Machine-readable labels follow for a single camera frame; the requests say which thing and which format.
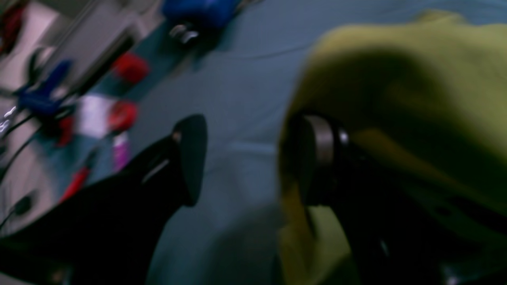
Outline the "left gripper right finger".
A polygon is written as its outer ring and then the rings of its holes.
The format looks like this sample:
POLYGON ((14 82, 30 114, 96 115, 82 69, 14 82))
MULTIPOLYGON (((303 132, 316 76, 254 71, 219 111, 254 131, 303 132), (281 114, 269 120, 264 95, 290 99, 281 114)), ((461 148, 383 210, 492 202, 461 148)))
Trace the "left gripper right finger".
POLYGON ((306 206, 328 206, 364 285, 505 285, 506 218, 382 167, 329 116, 288 121, 289 169, 306 206))

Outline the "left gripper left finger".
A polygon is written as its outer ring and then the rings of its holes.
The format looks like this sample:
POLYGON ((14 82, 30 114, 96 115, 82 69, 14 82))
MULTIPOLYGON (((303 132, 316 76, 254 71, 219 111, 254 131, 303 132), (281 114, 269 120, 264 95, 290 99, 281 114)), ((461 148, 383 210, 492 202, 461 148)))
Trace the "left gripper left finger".
POLYGON ((121 171, 1 238, 1 273, 35 285, 143 285, 167 221, 201 193, 208 124, 195 114, 121 171))

